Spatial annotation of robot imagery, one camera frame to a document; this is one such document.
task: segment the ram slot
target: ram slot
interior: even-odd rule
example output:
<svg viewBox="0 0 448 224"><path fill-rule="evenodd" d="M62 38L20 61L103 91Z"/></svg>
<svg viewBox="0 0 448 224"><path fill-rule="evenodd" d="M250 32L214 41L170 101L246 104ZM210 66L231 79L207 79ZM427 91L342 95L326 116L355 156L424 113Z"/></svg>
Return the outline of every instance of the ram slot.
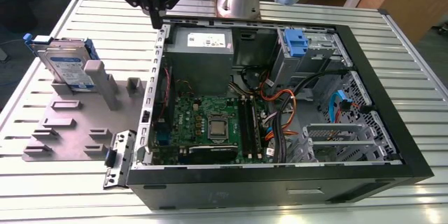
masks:
<svg viewBox="0 0 448 224"><path fill-rule="evenodd" d="M247 157L251 154L251 141L247 134L247 114L246 114L246 99L242 97L238 101L239 107L239 117L240 122L240 134L242 134L242 147L243 147L243 156Z"/></svg>
<svg viewBox="0 0 448 224"><path fill-rule="evenodd" d="M256 141L256 134L255 134L255 127L254 127L254 114L252 114L252 102L251 100L246 100L246 123L247 123L247 136L250 138L250 145L251 145L251 153L252 157L255 158L258 156L258 141Z"/></svg>
<svg viewBox="0 0 448 224"><path fill-rule="evenodd" d="M256 157L262 158L262 137L260 137L260 126L258 120L258 105L255 102L254 96L251 96L251 108L252 108L252 125L254 125L254 132L255 132L255 147L256 147Z"/></svg>

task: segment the green circuit board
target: green circuit board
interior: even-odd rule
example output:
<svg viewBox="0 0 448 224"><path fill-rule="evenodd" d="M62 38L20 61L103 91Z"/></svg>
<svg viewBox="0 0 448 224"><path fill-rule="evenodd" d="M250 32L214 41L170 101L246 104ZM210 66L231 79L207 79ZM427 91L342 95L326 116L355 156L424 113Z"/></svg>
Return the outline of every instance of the green circuit board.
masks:
<svg viewBox="0 0 448 224"><path fill-rule="evenodd" d="M264 110L264 102L258 101L256 106ZM179 97L175 105L174 130L170 146L162 146L155 158L159 164L176 165L179 148L196 145L232 145L239 147L239 155L231 164L267 163L263 157L248 158L243 155L239 100L223 97ZM208 138L208 119L222 118L227 120L228 137L226 140Z"/></svg>

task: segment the expansion slot bracket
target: expansion slot bracket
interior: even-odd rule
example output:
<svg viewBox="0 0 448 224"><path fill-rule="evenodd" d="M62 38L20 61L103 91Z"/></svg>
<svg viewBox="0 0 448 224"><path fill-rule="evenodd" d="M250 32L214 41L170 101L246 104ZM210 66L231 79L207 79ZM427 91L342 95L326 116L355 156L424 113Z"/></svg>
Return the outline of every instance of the expansion slot bracket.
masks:
<svg viewBox="0 0 448 224"><path fill-rule="evenodd" d="M132 151L136 132L123 131L115 136L106 156L104 165L108 167L103 189L127 189L128 173L132 164Z"/></svg>

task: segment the slotted table surface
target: slotted table surface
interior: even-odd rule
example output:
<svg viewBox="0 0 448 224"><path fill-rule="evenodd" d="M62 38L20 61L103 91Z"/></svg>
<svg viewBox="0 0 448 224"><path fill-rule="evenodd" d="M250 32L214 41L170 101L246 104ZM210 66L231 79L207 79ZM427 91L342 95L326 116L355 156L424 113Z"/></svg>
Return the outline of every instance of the slotted table surface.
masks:
<svg viewBox="0 0 448 224"><path fill-rule="evenodd" d="M182 0L172 15L215 16L214 2ZM371 9L262 3L262 18L352 28L435 177L354 204L151 211L131 190L103 191L104 162L34 162L22 152L52 96L39 59L0 114L0 220L96 223L407 223L448 222L447 90L396 27ZM72 0L54 37L90 37L116 80L147 79L156 31L124 0Z"/></svg>

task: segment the white sticker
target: white sticker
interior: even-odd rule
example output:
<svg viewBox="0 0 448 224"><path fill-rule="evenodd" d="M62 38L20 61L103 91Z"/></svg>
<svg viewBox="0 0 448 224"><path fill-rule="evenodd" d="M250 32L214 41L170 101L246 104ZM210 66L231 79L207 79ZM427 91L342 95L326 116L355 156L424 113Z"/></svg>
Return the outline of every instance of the white sticker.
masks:
<svg viewBox="0 0 448 224"><path fill-rule="evenodd" d="M266 82L270 86L274 85L274 81L271 81L270 79L267 79L264 82Z"/></svg>
<svg viewBox="0 0 448 224"><path fill-rule="evenodd" d="M272 148L267 148L267 149L266 149L266 152L267 152L267 153L266 153L267 156L271 156L271 157L274 156L274 149L272 149Z"/></svg>
<svg viewBox="0 0 448 224"><path fill-rule="evenodd" d="M94 81L83 71L83 63L76 61L59 61L59 59L60 58L52 59L54 66L58 73L63 76L66 83L79 88L91 88Z"/></svg>
<svg viewBox="0 0 448 224"><path fill-rule="evenodd" d="M188 47L226 47L224 34L188 34Z"/></svg>

